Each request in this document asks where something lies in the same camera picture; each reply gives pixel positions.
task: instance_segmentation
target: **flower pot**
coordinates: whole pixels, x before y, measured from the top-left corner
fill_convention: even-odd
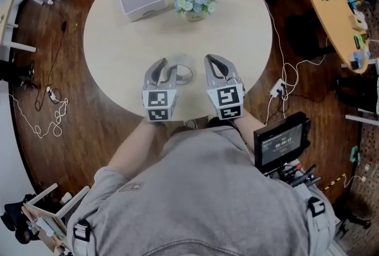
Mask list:
[[[187,21],[195,22],[195,21],[200,21],[207,18],[208,14],[204,11],[202,12],[189,11],[189,12],[185,12],[183,16]]]

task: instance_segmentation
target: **black cable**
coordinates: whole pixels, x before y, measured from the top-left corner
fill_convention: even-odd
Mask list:
[[[313,100],[313,99],[308,98],[308,97],[306,97],[306,96],[303,96],[303,95],[297,95],[297,94],[290,94],[290,96],[304,98],[304,99],[309,100],[309,101],[311,101],[311,102],[313,102],[313,103],[321,103],[321,102],[323,102],[323,101],[325,100],[325,98],[326,98],[326,96],[328,95],[328,93],[329,93],[329,92],[325,93],[325,95],[324,95],[320,100]]]
[[[273,116],[275,116],[277,114],[277,112],[279,112],[279,109],[282,106],[282,102],[283,102],[283,100],[282,100],[282,98],[280,98],[277,110],[268,117],[267,123],[270,121],[271,118],[273,118]]]
[[[62,13],[60,12],[60,9],[61,9],[61,5],[59,5],[59,14],[61,15],[61,17],[63,18],[63,20],[65,22],[63,22],[62,26],[61,26],[61,31],[62,31],[62,35],[60,36],[60,40],[59,40],[59,44],[58,44],[58,48],[56,50],[56,53],[55,53],[55,56],[54,56],[54,61],[52,63],[52,66],[50,67],[50,71],[49,71],[49,75],[47,76],[47,85],[46,85],[46,88],[45,90],[48,88],[48,87],[52,87],[52,85],[50,84],[50,75],[52,74],[52,71],[53,71],[53,68],[54,68],[54,65],[55,65],[55,62],[57,61],[57,58],[58,58],[58,54],[59,54],[59,50],[60,50],[60,47],[62,45],[62,40],[63,40],[63,35],[65,34],[65,31],[66,31],[66,25],[67,25],[67,21],[66,19],[64,18],[64,16],[62,15]],[[40,88],[37,88],[38,89],[38,93],[37,93],[37,97],[36,97],[36,101],[34,102],[34,108],[36,109],[36,111],[40,111],[42,109],[42,106],[43,106],[43,102],[44,102],[44,99],[45,99],[45,90],[43,92],[43,96],[42,96],[42,100],[40,101],[38,98],[40,96],[40,91],[41,89]]]

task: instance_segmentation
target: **white cable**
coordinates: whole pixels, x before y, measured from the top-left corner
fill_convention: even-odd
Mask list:
[[[265,0],[264,0],[264,3],[265,3],[265,5],[266,5],[266,7],[267,7],[267,11],[268,11],[268,13],[269,13],[269,15],[270,15],[270,17],[271,17],[272,25],[274,26],[274,30],[275,30],[275,32],[276,32],[276,34],[277,34],[277,36],[278,36],[279,49],[280,49],[280,53],[282,54],[282,62],[283,62],[283,67],[282,67],[282,80],[283,80],[283,82],[284,82],[284,85],[285,85],[284,88],[285,88],[285,90],[286,90],[285,96],[282,95],[283,108],[284,108],[284,102],[288,100],[289,95],[295,90],[295,87],[296,87],[296,85],[297,85],[298,82],[299,82],[298,65],[299,65],[299,64],[302,64],[302,63],[304,63],[304,62],[309,62],[309,63],[311,63],[311,64],[313,64],[313,65],[320,65],[320,64],[324,61],[325,55],[323,56],[323,58],[321,59],[321,61],[320,61],[319,63],[314,63],[314,62],[309,61],[309,60],[303,60],[303,61],[298,62],[298,63],[295,65],[295,67],[294,67],[292,64],[290,64],[290,63],[288,63],[288,62],[284,62],[284,54],[283,54],[283,50],[282,50],[281,43],[280,43],[279,32],[278,32],[278,30],[277,30],[277,27],[275,26],[274,18],[273,18],[273,16],[272,16],[272,14],[271,14],[271,12],[270,12],[270,9],[269,9],[269,7],[268,7],[268,4],[266,3]],[[289,83],[287,82],[287,71],[285,70],[285,66],[286,66],[286,65],[289,65],[290,67],[292,67],[292,68],[294,69],[295,73],[296,73],[296,80],[295,80],[295,83],[294,83],[294,84],[289,84]],[[288,91],[287,91],[287,87],[292,87],[291,91],[288,92]]]
[[[355,177],[357,177],[357,178],[359,178],[360,180],[363,181],[362,177],[360,177],[360,176],[353,176],[353,177],[350,178],[349,182],[346,184],[347,177],[346,177],[346,175],[343,175],[343,176],[345,177],[345,181],[343,182],[343,187],[345,187],[345,188],[349,185],[350,181],[352,181]]]
[[[285,119],[284,103],[285,101],[283,101],[283,118]]]
[[[69,100],[68,100],[67,98],[65,98],[63,101],[58,101],[59,103],[62,103],[62,105],[61,105],[61,106],[59,107],[59,109],[58,109],[57,111],[55,111],[55,113],[54,113],[56,122],[53,122],[53,121],[50,122],[49,127],[47,128],[47,132],[46,132],[45,134],[41,135],[41,133],[42,133],[41,128],[40,128],[39,126],[34,126],[34,127],[33,127],[33,126],[30,124],[30,122],[28,121],[28,119],[27,119],[26,116],[24,115],[23,111],[21,110],[21,107],[20,107],[20,105],[19,105],[19,103],[18,103],[18,100],[17,100],[16,98],[14,98],[11,94],[8,94],[8,95],[11,96],[11,97],[13,98],[13,100],[17,103],[17,107],[18,107],[18,109],[20,110],[21,115],[23,115],[23,117],[25,118],[26,122],[27,122],[27,123],[29,124],[29,126],[31,127],[33,133],[36,134],[40,139],[44,138],[47,134],[49,134],[50,127],[51,127],[52,125],[54,125],[54,128],[53,128],[53,134],[54,134],[54,136],[59,137],[59,136],[62,135],[63,130],[62,130],[62,128],[59,126],[59,124],[60,124],[60,122],[62,121],[62,117],[63,117],[64,115],[66,115],[67,105],[68,105],[68,103],[69,103]],[[62,107],[65,108],[63,114],[60,112],[60,110],[62,109]],[[60,133],[59,133],[59,134],[56,134],[56,133],[55,133],[55,130],[56,130],[56,129],[59,129],[59,130],[60,130]]]
[[[270,103],[271,103],[272,99],[273,99],[273,96],[271,96],[270,101],[268,102],[268,106],[267,106],[267,118],[266,118],[265,125],[267,125],[267,122],[268,122],[268,113],[269,113],[269,110],[270,110]]]

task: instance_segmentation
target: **shoulder strap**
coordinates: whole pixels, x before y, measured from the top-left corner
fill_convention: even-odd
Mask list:
[[[96,239],[86,219],[80,220],[73,227],[72,249],[74,256],[96,255]]]
[[[309,231],[309,256],[323,256],[332,243],[335,233],[334,211],[330,204],[326,204],[319,198],[322,196],[312,195],[305,184],[300,184],[294,189],[308,206],[306,215]]]

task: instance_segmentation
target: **wooden floor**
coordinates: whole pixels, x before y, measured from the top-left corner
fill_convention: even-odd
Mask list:
[[[39,139],[16,108],[15,115],[25,159],[34,181],[37,184],[42,183],[41,188],[57,182],[62,191],[75,193],[83,186],[93,183],[96,170],[107,164],[141,117],[113,103],[97,87],[89,73],[83,54],[83,30],[94,0],[59,1],[60,3],[52,6],[26,3],[19,17],[20,27],[15,34],[15,41],[35,46],[37,52],[29,54],[16,50],[15,61],[18,65],[23,65],[33,60],[35,83],[45,89],[48,73],[62,38],[49,83],[70,101],[67,115],[62,120],[63,134],[61,137],[54,137],[49,133],[45,138]],[[285,41],[284,20],[292,14],[303,14],[310,7],[309,0],[279,0],[271,8],[281,37],[285,61],[293,65],[300,59],[293,54]],[[61,31],[62,16],[68,23],[64,34]],[[265,72],[245,98],[246,109],[261,121],[266,119],[269,90],[281,76],[282,69],[278,37],[275,33],[273,36],[272,52]],[[320,33],[320,39],[322,43],[325,42],[324,32]],[[300,82],[294,93],[313,101],[322,99],[332,78],[341,72],[339,64],[336,54],[325,57],[320,66],[302,63],[299,66]],[[294,72],[288,70],[288,77],[293,82]],[[42,110],[36,112],[36,90],[25,92],[16,89],[14,95],[19,99],[31,124],[39,124],[45,131],[54,119],[57,105],[53,105],[46,98]],[[270,114],[277,109],[277,101],[273,100]],[[306,168],[312,164],[317,165],[316,174],[322,176],[319,187],[323,188],[342,173],[350,174],[352,165],[349,155],[351,148],[357,144],[358,124],[345,120],[347,108],[335,100],[334,93],[329,92],[321,103],[313,101],[291,97],[287,115],[303,111],[311,118],[311,146],[301,157],[301,162]],[[282,114],[277,113],[270,123],[281,118]],[[166,133],[157,137],[155,149],[162,147],[166,137]],[[343,184],[339,182],[326,194],[334,202],[343,192]]]

